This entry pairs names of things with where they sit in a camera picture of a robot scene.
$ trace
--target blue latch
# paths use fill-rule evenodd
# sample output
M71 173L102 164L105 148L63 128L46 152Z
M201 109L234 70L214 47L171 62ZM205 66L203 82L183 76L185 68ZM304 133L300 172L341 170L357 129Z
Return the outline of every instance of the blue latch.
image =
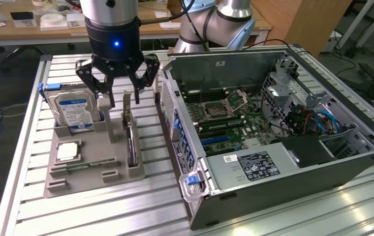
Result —
M175 128L175 129L179 127L179 123L181 123L181 120L177 119L175 122L174 122L174 128Z
M38 84L38 92L40 93L40 95L42 95L42 97L43 97L43 99L44 99L44 101L47 102L47 98L46 98L46 95L44 95L43 86L44 86L44 84L40 82L40 83Z
M60 88L62 88L62 83L55 83L55 84L48 84L46 90L54 91L54 90L60 90Z
M190 176L190 177L186 179L186 182L187 182L187 185L189 185L189 186L195 185L195 184L199 184L199 183L201 183L199 176L198 176L198 175Z

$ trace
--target floor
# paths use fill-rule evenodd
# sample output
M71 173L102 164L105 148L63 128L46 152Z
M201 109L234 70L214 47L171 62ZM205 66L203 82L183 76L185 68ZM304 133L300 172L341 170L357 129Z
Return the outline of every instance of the floor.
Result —
M348 29L356 15L346 17L342 19L337 30L340 32L345 32ZM358 26L352 38L356 39L358 37L363 28L369 24L368 21L364 21ZM175 40L165 40L165 45L174 46ZM90 45L88 43L78 43L76 49L70 50L66 44L59 45L42 45L40 49L51 55L66 55L66 54L84 54L90 53ZM353 45L352 40L344 47L344 51L349 46ZM15 47L7 47L6 53L0 54L0 60L14 51ZM143 42L145 50L158 50L162 49L159 47L158 40L153 42ZM369 39L365 45L365 55L357 54L357 56L352 59L354 63L368 63L374 68L374 34ZM320 56L320 61L324 65L336 73L342 69L352 66L350 63L337 59L332 54L322 54ZM3 74L0 72L0 107L10 106L12 104L26 103L30 99L31 89L34 86L34 78L38 71L39 64L39 55L34 52L26 52L18 60L15 60L10 66L12 71L8 74ZM341 74L344 78L348 78L354 81L363 81L363 77L358 74L358 68L354 68ZM19 114L24 112L26 107L18 107L6 112L6 115ZM12 162L12 157L15 153L18 137L20 134L22 123L24 116L4 118L2 121L2 134L0 134L0 196L4 189L7 176L10 172L10 165Z

